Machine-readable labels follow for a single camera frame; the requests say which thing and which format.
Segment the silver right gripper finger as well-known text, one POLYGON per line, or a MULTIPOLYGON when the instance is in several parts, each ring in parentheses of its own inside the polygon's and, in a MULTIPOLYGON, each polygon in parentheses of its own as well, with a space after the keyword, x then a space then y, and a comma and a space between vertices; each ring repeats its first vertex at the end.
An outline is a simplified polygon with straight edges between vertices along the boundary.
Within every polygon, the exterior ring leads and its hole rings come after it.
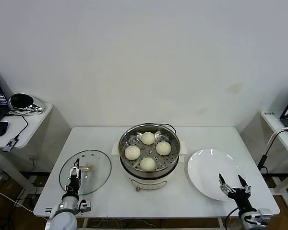
POLYGON ((244 180, 242 176, 238 175, 238 178, 239 178, 242 188, 245 190, 245 193, 250 194, 252 187, 247 184, 247 182, 244 180))
POLYGON ((224 194, 234 193, 235 190, 228 184, 226 184, 225 179, 221 174, 219 174, 220 189, 224 194))

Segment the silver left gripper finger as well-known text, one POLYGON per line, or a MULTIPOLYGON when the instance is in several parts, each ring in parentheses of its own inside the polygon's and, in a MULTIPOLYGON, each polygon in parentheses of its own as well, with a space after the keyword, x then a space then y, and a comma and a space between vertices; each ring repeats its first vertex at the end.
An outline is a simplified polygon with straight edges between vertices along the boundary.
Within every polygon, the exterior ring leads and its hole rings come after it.
POLYGON ((68 179, 77 179, 80 180, 80 169, 79 169, 80 159, 77 158, 77 160, 74 162, 70 169, 69 177, 68 179))

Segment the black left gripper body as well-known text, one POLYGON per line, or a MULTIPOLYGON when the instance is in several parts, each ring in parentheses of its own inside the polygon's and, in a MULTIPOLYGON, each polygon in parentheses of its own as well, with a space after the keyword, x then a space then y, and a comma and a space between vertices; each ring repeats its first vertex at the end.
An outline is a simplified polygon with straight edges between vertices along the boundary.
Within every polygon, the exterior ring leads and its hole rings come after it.
POLYGON ((66 194, 68 194, 69 196, 78 195, 80 186, 81 186, 81 180, 77 177, 71 177, 70 183, 66 186, 66 194))

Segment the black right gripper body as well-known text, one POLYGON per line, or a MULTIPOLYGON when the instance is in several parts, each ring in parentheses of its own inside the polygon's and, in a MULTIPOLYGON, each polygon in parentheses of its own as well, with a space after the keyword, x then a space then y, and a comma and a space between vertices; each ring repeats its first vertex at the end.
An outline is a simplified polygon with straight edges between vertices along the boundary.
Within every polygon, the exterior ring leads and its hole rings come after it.
POLYGON ((233 188, 233 191, 228 193, 228 198, 235 201, 239 212, 249 212, 252 210, 249 197, 250 194, 246 193, 245 189, 242 188, 233 188))

